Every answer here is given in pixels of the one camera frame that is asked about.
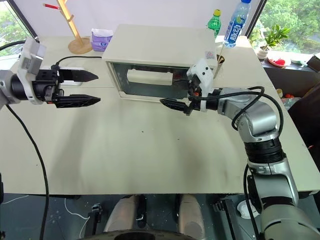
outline plate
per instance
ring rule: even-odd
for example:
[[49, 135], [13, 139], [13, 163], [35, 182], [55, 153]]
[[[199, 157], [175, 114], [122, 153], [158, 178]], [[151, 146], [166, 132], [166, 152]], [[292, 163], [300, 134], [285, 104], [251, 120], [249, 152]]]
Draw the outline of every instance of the plate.
[[[269, 61], [269, 63], [271, 63], [272, 65], [275, 65], [277, 67], [283, 68], [286, 66], [289, 66], [291, 64], [291, 59], [288, 56], [283, 56], [281, 54], [278, 53], [269, 53], [267, 55], [267, 59]], [[284, 60], [284, 65], [281, 64], [277, 64], [275, 63], [276, 61], [278, 61], [279, 59], [283, 59]]]

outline purple tissue box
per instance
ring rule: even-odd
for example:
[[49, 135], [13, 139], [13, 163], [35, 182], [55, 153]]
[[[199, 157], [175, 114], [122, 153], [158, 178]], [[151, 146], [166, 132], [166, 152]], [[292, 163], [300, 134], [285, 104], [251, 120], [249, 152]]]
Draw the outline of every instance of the purple tissue box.
[[94, 51], [98, 51], [98, 52], [104, 52], [108, 46], [109, 42], [101, 42], [101, 41], [92, 41], [91, 45], [92, 45], [92, 49]]
[[97, 28], [93, 28], [91, 32], [91, 45], [93, 50], [99, 52], [103, 52], [104, 50], [106, 50], [110, 40], [113, 37], [114, 32], [112, 30]]
[[100, 42], [108, 44], [110, 40], [112, 39], [112, 36], [96, 36], [94, 33], [92, 33], [92, 42]]

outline green bottle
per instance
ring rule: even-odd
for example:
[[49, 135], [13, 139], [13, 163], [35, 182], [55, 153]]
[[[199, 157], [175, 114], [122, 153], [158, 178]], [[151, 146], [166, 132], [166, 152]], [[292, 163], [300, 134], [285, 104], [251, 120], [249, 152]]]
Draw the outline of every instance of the green bottle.
[[221, 11], [219, 9], [214, 10], [213, 17], [208, 22], [208, 28], [214, 31], [214, 36], [217, 37], [221, 28], [220, 21]]

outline green plant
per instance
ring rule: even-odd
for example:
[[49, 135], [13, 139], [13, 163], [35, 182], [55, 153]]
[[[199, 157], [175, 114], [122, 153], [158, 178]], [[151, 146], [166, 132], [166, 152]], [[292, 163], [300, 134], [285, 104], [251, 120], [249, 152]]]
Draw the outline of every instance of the green plant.
[[266, 45], [263, 46], [262, 49], [266, 51], [269, 49], [269, 47], [272, 48], [281, 44], [283, 39], [287, 39], [289, 37], [290, 31], [290, 28], [281, 28], [278, 24], [273, 25], [271, 30], [267, 32], [267, 35], [264, 38]]

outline red object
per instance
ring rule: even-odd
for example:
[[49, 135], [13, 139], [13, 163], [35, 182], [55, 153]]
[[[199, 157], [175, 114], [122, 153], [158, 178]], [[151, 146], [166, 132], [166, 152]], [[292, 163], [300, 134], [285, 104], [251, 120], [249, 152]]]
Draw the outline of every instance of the red object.
[[294, 98], [295, 96], [291, 95], [290, 93], [287, 93], [286, 95], [284, 95], [285, 98], [290, 99], [290, 98]]
[[286, 61], [285, 60], [283, 60], [283, 59], [281, 59], [281, 58], [279, 58], [277, 61], [275, 61], [274, 62], [275, 64], [279, 64], [279, 65], [285, 65], [286, 64]]
[[46, 4], [46, 3], [44, 3], [43, 6], [45, 6], [45, 7], [47, 7], [47, 8], [51, 8], [51, 9], [60, 10], [60, 7], [55, 6], [55, 5], [51, 5], [51, 4]]

